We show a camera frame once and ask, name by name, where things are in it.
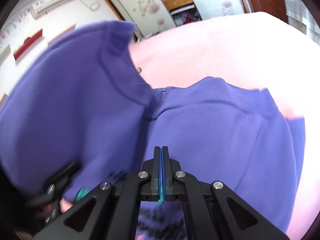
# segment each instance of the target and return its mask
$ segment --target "purple sweatshirt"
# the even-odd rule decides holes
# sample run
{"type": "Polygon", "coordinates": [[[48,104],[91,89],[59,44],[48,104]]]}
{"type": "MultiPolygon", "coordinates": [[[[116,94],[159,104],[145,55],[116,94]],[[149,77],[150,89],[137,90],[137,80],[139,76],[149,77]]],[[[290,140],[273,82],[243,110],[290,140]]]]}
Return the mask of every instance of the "purple sweatshirt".
{"type": "MultiPolygon", "coordinates": [[[[140,170],[155,146],[198,180],[220,180],[286,231],[302,170],[304,119],[286,120],[269,91],[207,77],[151,89],[128,51],[134,25],[101,22],[55,42],[0,111],[0,161],[35,195],[72,160],[81,171],[64,197],[140,170]]],[[[141,203],[136,238],[184,239],[179,203],[141,203]]]]}

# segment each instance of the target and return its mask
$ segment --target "curtain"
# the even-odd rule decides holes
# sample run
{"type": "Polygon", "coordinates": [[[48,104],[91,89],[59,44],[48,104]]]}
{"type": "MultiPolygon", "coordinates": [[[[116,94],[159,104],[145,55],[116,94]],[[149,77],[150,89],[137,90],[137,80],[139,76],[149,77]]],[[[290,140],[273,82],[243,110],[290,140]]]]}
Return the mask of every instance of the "curtain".
{"type": "Polygon", "coordinates": [[[301,0],[284,0],[288,24],[303,32],[320,46],[320,29],[301,0]]]}

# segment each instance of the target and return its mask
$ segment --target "black bracket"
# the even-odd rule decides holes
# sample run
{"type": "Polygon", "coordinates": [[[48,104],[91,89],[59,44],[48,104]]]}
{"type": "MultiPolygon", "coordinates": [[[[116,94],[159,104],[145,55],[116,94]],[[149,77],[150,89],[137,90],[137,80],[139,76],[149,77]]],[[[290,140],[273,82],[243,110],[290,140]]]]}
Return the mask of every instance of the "black bracket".
{"type": "Polygon", "coordinates": [[[161,188],[166,201],[182,201],[188,240],[289,239],[222,182],[182,171],[167,147],[155,147],[154,158],[126,181],[102,182],[33,239],[134,239],[140,201],[158,201],[161,188]]]}
{"type": "Polygon", "coordinates": [[[44,183],[45,193],[31,199],[26,205],[29,208],[37,209],[37,219],[46,219],[46,223],[49,225],[61,214],[60,200],[63,191],[69,186],[71,177],[78,172],[79,169],[80,164],[78,162],[71,162],[46,180],[44,183]],[[42,208],[48,204],[51,205],[51,210],[43,211],[42,208]]]}

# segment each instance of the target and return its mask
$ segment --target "metal screw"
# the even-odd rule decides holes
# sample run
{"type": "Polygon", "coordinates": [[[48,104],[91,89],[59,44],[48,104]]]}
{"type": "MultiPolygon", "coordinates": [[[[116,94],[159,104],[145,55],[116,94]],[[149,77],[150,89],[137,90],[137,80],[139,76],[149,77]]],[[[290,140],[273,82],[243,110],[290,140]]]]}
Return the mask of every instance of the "metal screw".
{"type": "Polygon", "coordinates": [[[110,189],[110,187],[111,187],[111,185],[110,185],[109,182],[102,182],[102,183],[100,184],[100,188],[101,188],[102,190],[110,189]]]}
{"type": "Polygon", "coordinates": [[[147,173],[146,171],[140,171],[138,173],[139,178],[144,179],[146,177],[148,177],[149,173],[147,173]]]}
{"type": "Polygon", "coordinates": [[[48,193],[48,194],[51,194],[52,192],[54,192],[54,189],[55,189],[54,184],[51,184],[51,185],[49,186],[48,190],[47,190],[47,193],[48,193]]]}
{"type": "Polygon", "coordinates": [[[184,171],[177,171],[177,172],[176,172],[176,176],[177,176],[178,178],[184,178],[185,175],[186,175],[186,173],[185,173],[184,171]]]}
{"type": "Polygon", "coordinates": [[[213,183],[213,187],[214,187],[215,189],[222,189],[222,188],[223,188],[223,183],[222,183],[221,181],[215,181],[215,182],[213,183]]]}

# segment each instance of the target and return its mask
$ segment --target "bed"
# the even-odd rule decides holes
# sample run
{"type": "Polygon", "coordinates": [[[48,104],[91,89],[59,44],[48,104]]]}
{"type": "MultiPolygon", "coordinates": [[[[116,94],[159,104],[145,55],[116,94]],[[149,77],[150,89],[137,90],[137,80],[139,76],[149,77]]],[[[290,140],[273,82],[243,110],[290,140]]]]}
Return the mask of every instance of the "bed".
{"type": "Polygon", "coordinates": [[[188,87],[206,76],[221,77],[246,89],[267,87],[286,118],[305,117],[304,164],[287,230],[291,240],[301,239],[320,210],[315,69],[320,46],[283,21],[257,12],[184,25],[132,44],[129,51],[153,88],[188,87]]]}

